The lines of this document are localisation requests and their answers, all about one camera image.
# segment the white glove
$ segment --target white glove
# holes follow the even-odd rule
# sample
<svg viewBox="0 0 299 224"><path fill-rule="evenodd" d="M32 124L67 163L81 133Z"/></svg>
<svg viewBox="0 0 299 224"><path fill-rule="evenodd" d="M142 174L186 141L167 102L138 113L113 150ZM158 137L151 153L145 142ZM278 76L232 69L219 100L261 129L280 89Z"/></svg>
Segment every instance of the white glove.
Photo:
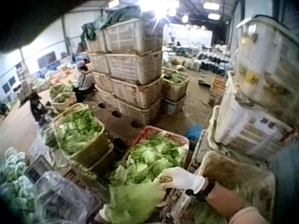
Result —
<svg viewBox="0 0 299 224"><path fill-rule="evenodd" d="M160 178L161 176L172 178L171 182L161 183L161 188L176 188L184 190L191 189L193 190L194 194L197 194L202 189L205 183L204 177L191 174L181 167L166 169L162 171L158 178Z"/></svg>

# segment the sticker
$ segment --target sticker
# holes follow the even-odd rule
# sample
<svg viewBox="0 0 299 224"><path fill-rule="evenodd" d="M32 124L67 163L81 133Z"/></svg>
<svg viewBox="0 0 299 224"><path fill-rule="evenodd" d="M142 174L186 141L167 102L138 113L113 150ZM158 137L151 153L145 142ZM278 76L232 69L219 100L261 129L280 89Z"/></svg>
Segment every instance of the sticker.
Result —
<svg viewBox="0 0 299 224"><path fill-rule="evenodd" d="M245 77L245 82L249 83L249 84L256 85L256 84L258 84L259 78L260 78L260 74L248 69L248 71L246 73L246 77Z"/></svg>

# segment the worker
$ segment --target worker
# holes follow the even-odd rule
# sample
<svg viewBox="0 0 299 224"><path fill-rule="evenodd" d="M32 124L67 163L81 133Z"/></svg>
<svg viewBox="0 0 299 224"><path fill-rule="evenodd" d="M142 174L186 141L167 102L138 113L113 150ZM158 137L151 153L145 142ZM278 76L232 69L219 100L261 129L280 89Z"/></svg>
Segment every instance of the worker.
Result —
<svg viewBox="0 0 299 224"><path fill-rule="evenodd" d="M84 61L77 62L77 68L80 74L77 77L76 87L73 91L76 94L78 103L81 103L88 94L95 90L95 81L93 74L85 65Z"/></svg>
<svg viewBox="0 0 299 224"><path fill-rule="evenodd" d="M161 183L161 188L186 190L187 195L210 204L229 220L229 224L267 224L256 208L250 207L241 196L217 182L191 174L180 167L164 170L158 179L161 176L172 179L170 182Z"/></svg>
<svg viewBox="0 0 299 224"><path fill-rule="evenodd" d="M48 112L46 107L40 101L41 97L33 92L29 96L31 113L40 126L46 123L45 115Z"/></svg>

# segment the wall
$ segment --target wall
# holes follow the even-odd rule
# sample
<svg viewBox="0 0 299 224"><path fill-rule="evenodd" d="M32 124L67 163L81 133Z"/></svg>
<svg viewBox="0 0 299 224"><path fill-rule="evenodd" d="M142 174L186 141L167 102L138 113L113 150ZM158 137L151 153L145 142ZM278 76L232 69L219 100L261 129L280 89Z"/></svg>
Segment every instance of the wall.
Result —
<svg viewBox="0 0 299 224"><path fill-rule="evenodd" d="M37 59L55 51L56 59L61 59L61 53L67 52L61 19L49 25L30 45L22 48L25 63L31 74L39 71Z"/></svg>
<svg viewBox="0 0 299 224"><path fill-rule="evenodd" d="M257 14L273 16L272 0L245 0L245 18Z"/></svg>
<svg viewBox="0 0 299 224"><path fill-rule="evenodd" d="M64 15L66 36L70 39L70 52L76 52L78 43L81 42L82 26L86 23L93 22L100 11L68 13Z"/></svg>
<svg viewBox="0 0 299 224"><path fill-rule="evenodd" d="M16 68L14 67L21 61L21 54L19 50L15 50L9 54L0 54L0 100L12 93L12 90L5 94L2 86L8 82L12 77L18 81Z"/></svg>
<svg viewBox="0 0 299 224"><path fill-rule="evenodd" d="M182 45L200 42L206 46L211 46L212 35L212 31L209 30L187 29L184 25L169 24L164 27L163 42L171 41L171 36L174 36L175 41L179 41Z"/></svg>

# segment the pile of vegetables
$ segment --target pile of vegetables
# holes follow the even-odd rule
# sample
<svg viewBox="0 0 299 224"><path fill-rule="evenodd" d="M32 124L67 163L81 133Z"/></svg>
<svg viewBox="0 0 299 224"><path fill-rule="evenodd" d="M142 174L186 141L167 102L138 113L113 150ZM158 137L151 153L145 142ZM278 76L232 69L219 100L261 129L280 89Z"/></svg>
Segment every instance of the pile of vegetables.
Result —
<svg viewBox="0 0 299 224"><path fill-rule="evenodd" d="M126 164L110 174L112 186L152 182L163 170L181 166L185 147L157 134L134 146Z"/></svg>
<svg viewBox="0 0 299 224"><path fill-rule="evenodd" d="M185 81L185 77L181 75L178 71L164 71L164 79L172 81L174 83L180 84Z"/></svg>
<svg viewBox="0 0 299 224"><path fill-rule="evenodd" d="M101 130L102 126L94 118L93 111L84 108L64 115L58 127L57 141L67 155L73 155L83 149Z"/></svg>
<svg viewBox="0 0 299 224"><path fill-rule="evenodd" d="M29 160L24 152L9 148L0 169L0 195L23 223L38 223L33 184L24 175Z"/></svg>
<svg viewBox="0 0 299 224"><path fill-rule="evenodd" d="M71 82L69 84L54 84L50 87L50 97L54 99L62 92L72 92L73 88L74 85Z"/></svg>
<svg viewBox="0 0 299 224"><path fill-rule="evenodd" d="M62 104L66 101L66 99L69 99L71 96L68 94L60 94L59 96L55 97L53 102L54 103L58 103L58 104Z"/></svg>

